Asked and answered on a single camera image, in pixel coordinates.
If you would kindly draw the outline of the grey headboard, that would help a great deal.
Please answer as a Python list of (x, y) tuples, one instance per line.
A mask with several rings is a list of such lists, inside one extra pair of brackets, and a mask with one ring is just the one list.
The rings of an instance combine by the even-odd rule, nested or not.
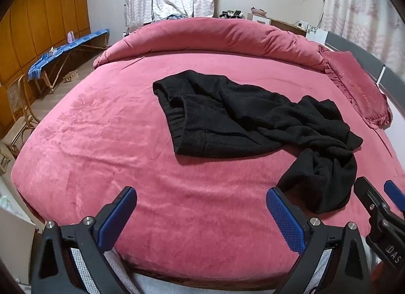
[(335, 33), (328, 32), (325, 46), (334, 51), (350, 51), (404, 117), (404, 80), (399, 75), (371, 53)]

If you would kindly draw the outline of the black knitted garment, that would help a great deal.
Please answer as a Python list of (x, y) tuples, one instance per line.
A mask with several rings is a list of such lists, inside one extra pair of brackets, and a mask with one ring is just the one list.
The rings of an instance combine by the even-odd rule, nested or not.
[(282, 191), (299, 188), (306, 208), (323, 214), (343, 208), (356, 180), (362, 138), (331, 100), (298, 102), (223, 75), (192, 70), (160, 79), (152, 90), (166, 116), (175, 153), (245, 158), (284, 147), (297, 158), (281, 176)]

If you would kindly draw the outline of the orange wooden wardrobe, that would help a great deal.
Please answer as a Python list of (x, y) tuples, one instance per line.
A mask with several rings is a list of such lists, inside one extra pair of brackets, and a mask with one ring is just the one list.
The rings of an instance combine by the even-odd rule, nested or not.
[(67, 35), (90, 33), (87, 0), (14, 0), (1, 19), (1, 134), (14, 123), (7, 89)]

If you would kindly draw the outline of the right white curtain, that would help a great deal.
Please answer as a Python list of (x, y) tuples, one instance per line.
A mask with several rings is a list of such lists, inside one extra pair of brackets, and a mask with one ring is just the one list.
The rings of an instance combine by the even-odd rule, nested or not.
[(404, 77), (404, 21), (390, 0), (325, 0), (320, 28), (355, 43)]

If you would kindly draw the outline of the pink ruffled pillow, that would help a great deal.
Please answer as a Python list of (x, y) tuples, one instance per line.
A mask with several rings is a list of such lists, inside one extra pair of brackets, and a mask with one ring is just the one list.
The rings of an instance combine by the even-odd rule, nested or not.
[(353, 54), (349, 51), (330, 51), (321, 46), (320, 54), (325, 60), (325, 73), (349, 100), (364, 122), (373, 129), (386, 129), (393, 120), (387, 96), (377, 85)]

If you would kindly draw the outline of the blue ironing board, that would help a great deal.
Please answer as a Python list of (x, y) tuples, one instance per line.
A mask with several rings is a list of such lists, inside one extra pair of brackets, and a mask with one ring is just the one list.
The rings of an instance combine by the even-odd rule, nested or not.
[(45, 86), (53, 92), (59, 78), (69, 72), (67, 66), (68, 63), (72, 63), (73, 55), (77, 52), (98, 53), (106, 50), (109, 36), (110, 30), (103, 29), (77, 38), (72, 43), (51, 48), (29, 68), (28, 81), (33, 81), (40, 89), (39, 80), (41, 79)]

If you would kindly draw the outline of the rattan chair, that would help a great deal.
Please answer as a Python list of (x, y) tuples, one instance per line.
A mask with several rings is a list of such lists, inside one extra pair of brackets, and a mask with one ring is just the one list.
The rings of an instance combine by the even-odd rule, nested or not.
[(7, 97), (14, 123), (4, 136), (3, 143), (13, 157), (17, 158), (21, 150), (17, 142), (20, 140), (21, 146), (23, 146), (25, 144), (25, 133), (27, 131), (33, 132), (40, 123), (40, 119), (32, 112), (24, 75), (15, 79), (7, 88)]

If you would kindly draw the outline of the grey trousers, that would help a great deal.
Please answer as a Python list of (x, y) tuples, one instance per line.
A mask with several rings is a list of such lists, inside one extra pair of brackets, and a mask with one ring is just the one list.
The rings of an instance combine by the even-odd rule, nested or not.
[(113, 268), (118, 278), (123, 282), (130, 293), (157, 293), (157, 294), (225, 294), (225, 293), (274, 293), (274, 290), (234, 291), (234, 290), (213, 290), (194, 288), (173, 284), (158, 280), (141, 274), (132, 274), (125, 268), (122, 258), (115, 249), (104, 253), (109, 265)]

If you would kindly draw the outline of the pink rolled duvet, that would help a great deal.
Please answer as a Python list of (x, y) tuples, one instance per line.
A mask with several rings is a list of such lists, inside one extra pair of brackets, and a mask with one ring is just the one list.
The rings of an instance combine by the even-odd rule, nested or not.
[(162, 20), (130, 33), (105, 50), (93, 68), (158, 52), (213, 51), (270, 58), (325, 69), (323, 47), (304, 36), (244, 19)]

